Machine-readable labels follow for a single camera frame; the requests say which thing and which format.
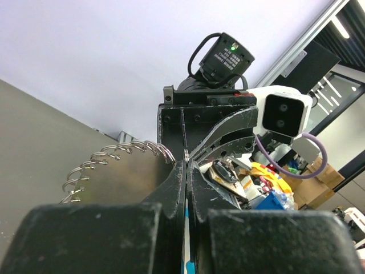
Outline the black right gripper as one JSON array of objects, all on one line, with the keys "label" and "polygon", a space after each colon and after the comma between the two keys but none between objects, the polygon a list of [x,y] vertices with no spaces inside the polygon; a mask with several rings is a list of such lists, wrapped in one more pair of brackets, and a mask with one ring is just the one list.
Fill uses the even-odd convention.
[{"label": "black right gripper", "polygon": [[157,141],[177,160],[205,165],[249,154],[256,144],[256,97],[245,90],[175,90],[165,87],[157,112]]}]

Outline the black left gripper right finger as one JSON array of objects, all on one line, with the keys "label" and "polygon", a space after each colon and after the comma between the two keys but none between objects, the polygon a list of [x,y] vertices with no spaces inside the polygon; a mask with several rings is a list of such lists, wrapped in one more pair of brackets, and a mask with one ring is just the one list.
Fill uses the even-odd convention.
[{"label": "black left gripper right finger", "polygon": [[187,173],[190,259],[197,273],[363,273],[331,212],[240,210],[194,162]]}]

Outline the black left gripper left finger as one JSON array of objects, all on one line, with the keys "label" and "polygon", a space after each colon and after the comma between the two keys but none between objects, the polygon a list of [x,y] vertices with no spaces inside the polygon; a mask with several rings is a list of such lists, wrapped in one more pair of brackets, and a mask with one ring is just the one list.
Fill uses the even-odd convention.
[{"label": "black left gripper left finger", "polygon": [[183,273],[186,165],[141,203],[42,205],[22,220],[2,273]]}]

